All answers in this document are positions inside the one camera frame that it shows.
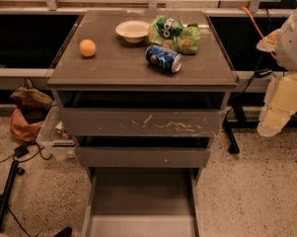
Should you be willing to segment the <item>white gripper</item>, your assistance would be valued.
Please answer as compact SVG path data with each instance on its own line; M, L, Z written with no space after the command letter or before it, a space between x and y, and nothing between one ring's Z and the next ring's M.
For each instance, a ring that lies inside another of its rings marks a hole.
M257 49L275 52L279 66L288 71L297 71L297 8L280 29L258 42ZM258 133L265 137L275 136L296 113L297 73L289 73L281 79L272 78L260 111Z

